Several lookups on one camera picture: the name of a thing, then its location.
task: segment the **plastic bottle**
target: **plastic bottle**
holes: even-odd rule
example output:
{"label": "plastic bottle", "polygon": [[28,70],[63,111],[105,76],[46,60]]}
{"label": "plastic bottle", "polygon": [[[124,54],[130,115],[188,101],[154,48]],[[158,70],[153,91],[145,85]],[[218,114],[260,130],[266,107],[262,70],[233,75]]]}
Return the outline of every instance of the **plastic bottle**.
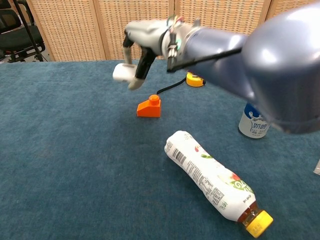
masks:
{"label": "plastic bottle", "polygon": [[210,156],[188,132],[174,133],[166,141],[164,151],[225,218],[243,223],[255,238],[273,222],[266,211],[258,208],[252,189]]}
{"label": "plastic bottle", "polygon": [[261,139],[267,134],[269,127],[260,112],[247,103],[238,126],[239,132],[251,139]]}

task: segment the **woven wall panel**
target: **woven wall panel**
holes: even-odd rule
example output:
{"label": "woven wall panel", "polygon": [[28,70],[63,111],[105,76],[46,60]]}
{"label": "woven wall panel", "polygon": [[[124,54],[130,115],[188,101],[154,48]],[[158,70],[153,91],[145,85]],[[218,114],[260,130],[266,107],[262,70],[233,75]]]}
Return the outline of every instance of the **woven wall panel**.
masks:
{"label": "woven wall panel", "polygon": [[314,3],[316,0],[272,0],[267,19],[300,6]]}
{"label": "woven wall panel", "polygon": [[196,18],[201,25],[236,33],[251,33],[267,13],[264,0],[176,0],[176,13],[188,23]]}
{"label": "woven wall panel", "polygon": [[[167,19],[174,13],[173,0],[95,0],[100,31],[108,59],[123,59],[125,26],[134,20]],[[140,58],[134,44],[132,58]]]}
{"label": "woven wall panel", "polygon": [[56,61],[106,59],[93,0],[28,0],[28,3]]}

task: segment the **nutrition label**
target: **nutrition label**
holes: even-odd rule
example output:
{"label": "nutrition label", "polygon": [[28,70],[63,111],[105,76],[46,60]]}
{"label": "nutrition label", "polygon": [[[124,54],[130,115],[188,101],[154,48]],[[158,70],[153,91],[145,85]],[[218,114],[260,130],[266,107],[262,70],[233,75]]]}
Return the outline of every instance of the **nutrition label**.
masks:
{"label": "nutrition label", "polygon": [[186,172],[197,183],[206,198],[217,206],[225,195],[217,187],[214,187],[209,179],[202,175],[200,169],[193,162],[188,162]]}

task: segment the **yellow tape measure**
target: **yellow tape measure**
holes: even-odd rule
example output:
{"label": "yellow tape measure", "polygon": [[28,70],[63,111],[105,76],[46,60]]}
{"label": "yellow tape measure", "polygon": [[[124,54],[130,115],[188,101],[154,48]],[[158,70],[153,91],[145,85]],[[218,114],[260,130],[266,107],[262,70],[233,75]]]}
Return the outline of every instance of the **yellow tape measure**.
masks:
{"label": "yellow tape measure", "polygon": [[191,72],[188,72],[186,74],[186,83],[191,87],[202,87],[205,85],[204,80],[201,77],[198,77],[197,75],[192,74]]}

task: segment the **black cable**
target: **black cable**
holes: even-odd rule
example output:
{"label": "black cable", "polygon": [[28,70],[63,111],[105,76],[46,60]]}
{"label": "black cable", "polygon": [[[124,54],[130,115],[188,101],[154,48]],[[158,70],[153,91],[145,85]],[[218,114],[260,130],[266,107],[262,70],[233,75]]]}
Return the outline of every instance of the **black cable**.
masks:
{"label": "black cable", "polygon": [[166,71],[168,73],[174,73],[174,72],[176,72],[178,70],[181,70],[181,69],[184,69],[186,67],[190,67],[190,66],[196,65],[196,64],[201,63],[201,62],[205,62],[205,61],[209,61],[209,60],[218,60],[218,59],[222,59],[222,58],[234,55],[234,54],[238,54],[238,53],[241,52],[241,50],[242,50],[242,48],[236,48],[236,49],[233,49],[233,50],[224,51],[224,52],[213,54],[213,55],[209,55],[209,56],[203,56],[203,57],[194,58],[194,59],[191,59],[191,60],[181,61],[181,62],[178,62],[175,65],[171,65],[170,68],[167,68]]}
{"label": "black cable", "polygon": [[41,53],[41,56],[46,62],[48,62],[48,60],[42,55],[42,53]]}
{"label": "black cable", "polygon": [[174,88],[176,86],[179,86],[180,84],[183,84],[186,80],[187,80],[187,78],[185,77],[184,79],[182,79],[181,81],[178,81],[177,83],[175,83],[173,85],[170,85],[170,86],[167,86],[165,88],[160,89],[159,91],[156,92],[156,94],[158,95],[158,94],[160,94],[160,93],[162,93],[164,91],[167,91],[167,90],[172,89],[172,88]]}

